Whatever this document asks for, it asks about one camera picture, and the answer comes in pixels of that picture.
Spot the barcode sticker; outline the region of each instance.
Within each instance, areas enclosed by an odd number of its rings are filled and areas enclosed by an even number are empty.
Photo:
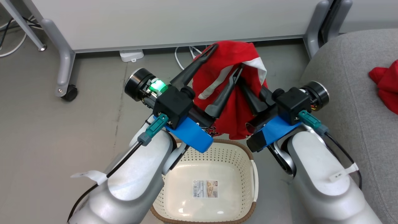
[[[198,181],[194,180],[192,184],[192,196],[194,198],[218,198],[218,181]]]

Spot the white power strip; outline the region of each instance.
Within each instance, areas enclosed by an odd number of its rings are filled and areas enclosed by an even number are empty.
[[[124,62],[136,62],[138,59],[144,57],[144,52],[142,50],[126,50],[120,51],[120,57]]]

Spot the white stripe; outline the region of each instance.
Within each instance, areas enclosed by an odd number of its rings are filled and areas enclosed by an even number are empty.
[[[244,61],[242,63],[258,69],[258,80],[260,81],[260,84],[262,85],[264,83],[265,76],[267,75],[267,69],[265,69],[265,66],[264,66],[261,58],[258,57],[253,60],[250,60],[250,61]]]
[[[201,100],[207,99],[211,94],[213,94],[214,90],[225,80],[227,77],[228,73],[231,71],[233,65],[225,67],[221,70],[220,75],[217,77],[217,79],[209,86],[207,87],[203,93],[201,93],[198,98]]]

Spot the white label tag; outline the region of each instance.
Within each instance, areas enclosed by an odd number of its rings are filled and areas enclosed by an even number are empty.
[[[347,173],[345,172],[345,170],[342,170],[338,173],[333,174],[332,176],[329,177],[330,181],[332,182],[336,182],[338,180],[340,180],[342,177],[346,176]]]
[[[194,198],[218,198],[218,181],[198,181],[194,180],[192,185],[192,196]]]
[[[353,172],[355,172],[357,170],[359,170],[357,164],[353,163],[349,168],[347,168],[345,170],[342,170],[342,171],[340,171],[338,173],[333,174],[332,176],[329,177],[329,179],[332,182],[336,182],[336,181],[340,180],[342,177],[344,177],[344,176],[346,176],[346,175],[348,175],[350,173],[353,173]]]
[[[92,179],[93,181],[96,181],[98,185],[101,185],[108,179],[106,177],[106,174],[99,172],[97,170],[90,170],[90,171],[84,172],[84,173],[76,173],[71,176],[71,178],[78,178],[78,177],[88,177],[88,178]]]

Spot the basket handle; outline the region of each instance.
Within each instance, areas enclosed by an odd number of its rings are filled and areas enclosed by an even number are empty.
[[[256,163],[254,162],[254,160],[250,160],[250,162],[252,162],[253,165],[253,174],[254,174],[254,178],[253,178],[253,186],[254,186],[254,198],[253,198],[253,202],[257,201],[258,198],[258,171],[257,171],[257,166]]]

